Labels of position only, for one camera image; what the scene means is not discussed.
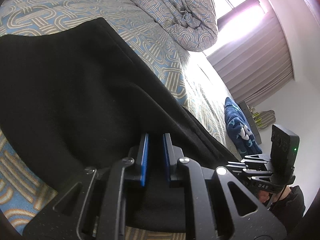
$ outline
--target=person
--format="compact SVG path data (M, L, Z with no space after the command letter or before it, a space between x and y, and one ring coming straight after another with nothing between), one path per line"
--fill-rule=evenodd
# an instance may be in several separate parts
M281 193L282 191L273 197L269 210L280 220L289 234L302 219L306 207L299 186L287 186L282 195ZM258 198L260 202L265 203L270 196L268 192L260 190Z

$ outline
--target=blue towel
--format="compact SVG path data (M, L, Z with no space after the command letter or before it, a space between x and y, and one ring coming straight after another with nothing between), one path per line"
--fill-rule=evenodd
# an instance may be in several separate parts
M262 153L257 145L250 125L240 107L231 99L226 98L224 106L227 133L235 144L242 158L246 155Z

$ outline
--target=camera lens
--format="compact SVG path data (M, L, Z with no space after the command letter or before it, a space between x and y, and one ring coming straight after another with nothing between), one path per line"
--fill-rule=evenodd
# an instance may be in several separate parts
M281 137L280 137L280 135L278 135L277 136L277 146L280 147L280 145L281 145Z
M284 143L282 144L282 150L283 150L284 152L286 152L287 149L288 149L288 144L287 144L286 142L284 142Z

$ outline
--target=sunlight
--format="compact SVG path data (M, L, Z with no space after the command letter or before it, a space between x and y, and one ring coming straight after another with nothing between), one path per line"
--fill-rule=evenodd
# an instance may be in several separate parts
M206 49L204 54L209 56L223 45L235 41L255 28L265 15L260 6L253 6L239 14L228 22L218 34L218 40L211 48Z
M231 6L228 4L226 0L213 0L214 4L218 4L219 6L216 6L216 18L219 19L228 12L232 10Z

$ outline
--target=hand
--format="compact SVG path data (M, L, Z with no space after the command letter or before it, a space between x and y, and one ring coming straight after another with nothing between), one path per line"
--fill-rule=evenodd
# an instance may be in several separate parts
M270 198L269 196L269 192L263 191L263 190L259 190L258 192L258 199L261 203L265 203L266 201L268 201Z

